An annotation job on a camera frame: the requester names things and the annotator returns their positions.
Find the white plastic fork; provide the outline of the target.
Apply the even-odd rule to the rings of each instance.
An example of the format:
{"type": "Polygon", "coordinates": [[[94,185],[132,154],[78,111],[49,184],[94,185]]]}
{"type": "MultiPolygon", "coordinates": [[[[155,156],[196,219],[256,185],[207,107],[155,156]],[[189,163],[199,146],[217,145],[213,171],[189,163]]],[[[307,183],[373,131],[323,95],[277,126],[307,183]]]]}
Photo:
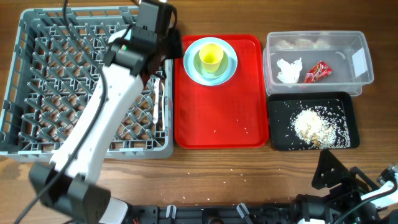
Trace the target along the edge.
{"type": "Polygon", "coordinates": [[[153,123],[157,124],[159,120],[159,91],[160,91],[160,78],[156,78],[154,82],[155,100],[154,100],[154,113],[153,123]]]}

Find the yellow plastic cup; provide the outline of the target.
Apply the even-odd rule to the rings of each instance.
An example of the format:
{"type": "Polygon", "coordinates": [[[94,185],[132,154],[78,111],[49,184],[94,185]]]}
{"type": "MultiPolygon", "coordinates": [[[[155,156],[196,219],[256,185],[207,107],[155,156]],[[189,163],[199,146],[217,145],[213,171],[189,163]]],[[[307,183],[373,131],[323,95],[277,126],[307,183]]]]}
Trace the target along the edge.
{"type": "Polygon", "coordinates": [[[208,73],[214,73],[221,65],[224,50],[215,43],[205,44],[199,51],[199,57],[203,69],[208,73]]]}

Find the white napkin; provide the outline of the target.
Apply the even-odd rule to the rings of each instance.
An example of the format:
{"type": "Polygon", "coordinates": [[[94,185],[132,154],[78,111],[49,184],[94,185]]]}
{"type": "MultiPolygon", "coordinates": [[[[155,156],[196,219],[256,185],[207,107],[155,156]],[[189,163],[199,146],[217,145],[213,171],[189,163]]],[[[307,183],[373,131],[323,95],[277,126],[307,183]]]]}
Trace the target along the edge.
{"type": "Polygon", "coordinates": [[[277,78],[282,83],[293,84],[298,82],[302,70],[302,58],[292,63],[288,63],[284,59],[279,59],[277,66],[280,68],[277,78]]]}

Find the red snack wrapper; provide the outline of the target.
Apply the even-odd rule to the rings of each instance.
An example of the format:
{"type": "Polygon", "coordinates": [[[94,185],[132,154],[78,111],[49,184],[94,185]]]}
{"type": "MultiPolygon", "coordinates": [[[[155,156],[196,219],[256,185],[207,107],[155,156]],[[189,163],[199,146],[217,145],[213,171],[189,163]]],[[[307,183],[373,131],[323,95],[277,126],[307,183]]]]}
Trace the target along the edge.
{"type": "Polygon", "coordinates": [[[333,69],[324,61],[319,61],[305,76],[304,83],[314,83],[332,73],[333,69]]]}

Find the rice food scraps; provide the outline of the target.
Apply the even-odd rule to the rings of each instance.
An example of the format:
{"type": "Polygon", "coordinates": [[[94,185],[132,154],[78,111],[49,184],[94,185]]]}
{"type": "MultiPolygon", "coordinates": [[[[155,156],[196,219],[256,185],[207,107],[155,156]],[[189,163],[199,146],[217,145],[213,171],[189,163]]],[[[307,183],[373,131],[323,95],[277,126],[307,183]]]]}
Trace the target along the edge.
{"type": "Polygon", "coordinates": [[[351,147],[348,123],[341,106],[300,106],[290,117],[284,135],[289,151],[306,149],[345,149],[351,147]]]}

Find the light blue bowl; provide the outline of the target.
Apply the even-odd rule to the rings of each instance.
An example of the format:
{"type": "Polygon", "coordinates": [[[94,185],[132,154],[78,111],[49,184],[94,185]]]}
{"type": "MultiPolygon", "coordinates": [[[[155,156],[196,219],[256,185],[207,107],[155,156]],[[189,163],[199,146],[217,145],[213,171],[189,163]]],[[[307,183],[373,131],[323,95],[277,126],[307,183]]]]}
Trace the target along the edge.
{"type": "Polygon", "coordinates": [[[121,38],[121,37],[123,39],[125,39],[125,40],[130,40],[130,38],[131,38],[131,30],[127,31],[127,29],[123,29],[123,30],[115,32],[114,34],[111,34],[110,37],[108,38],[108,43],[110,44],[115,39],[121,38]]]}

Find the white plastic spoon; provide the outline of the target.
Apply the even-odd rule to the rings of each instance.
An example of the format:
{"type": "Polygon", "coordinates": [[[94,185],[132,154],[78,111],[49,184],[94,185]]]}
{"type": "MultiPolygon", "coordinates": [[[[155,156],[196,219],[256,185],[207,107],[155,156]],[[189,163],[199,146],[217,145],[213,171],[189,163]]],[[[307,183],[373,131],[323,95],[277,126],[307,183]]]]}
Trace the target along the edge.
{"type": "Polygon", "coordinates": [[[165,85],[162,82],[160,84],[161,84],[161,90],[162,90],[162,97],[161,97],[162,130],[165,131],[165,112],[164,112],[164,107],[165,107],[165,85]]]}

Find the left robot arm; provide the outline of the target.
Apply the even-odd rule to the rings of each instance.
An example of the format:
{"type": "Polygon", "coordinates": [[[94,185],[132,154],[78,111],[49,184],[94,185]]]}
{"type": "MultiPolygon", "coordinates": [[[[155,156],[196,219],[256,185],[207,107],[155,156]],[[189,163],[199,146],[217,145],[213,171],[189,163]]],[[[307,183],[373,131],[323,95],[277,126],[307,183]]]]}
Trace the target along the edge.
{"type": "Polygon", "coordinates": [[[138,223],[132,205],[97,185],[112,139],[130,106],[165,60],[183,55],[177,10],[139,3],[137,21],[108,42],[100,79],[77,124],[48,165],[29,172],[36,202],[80,223],[138,223]]]}

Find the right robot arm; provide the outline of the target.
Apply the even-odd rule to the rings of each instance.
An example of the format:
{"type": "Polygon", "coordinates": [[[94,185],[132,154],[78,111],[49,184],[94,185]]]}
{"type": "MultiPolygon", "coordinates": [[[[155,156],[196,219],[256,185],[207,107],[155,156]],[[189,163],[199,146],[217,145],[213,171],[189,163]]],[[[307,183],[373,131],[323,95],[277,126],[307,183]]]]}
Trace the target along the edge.
{"type": "Polygon", "coordinates": [[[298,195],[290,205],[291,223],[391,223],[397,210],[379,212],[397,203],[397,165],[384,169],[373,182],[358,167],[347,169],[329,150],[320,153],[312,187],[329,188],[324,197],[298,195]]]}

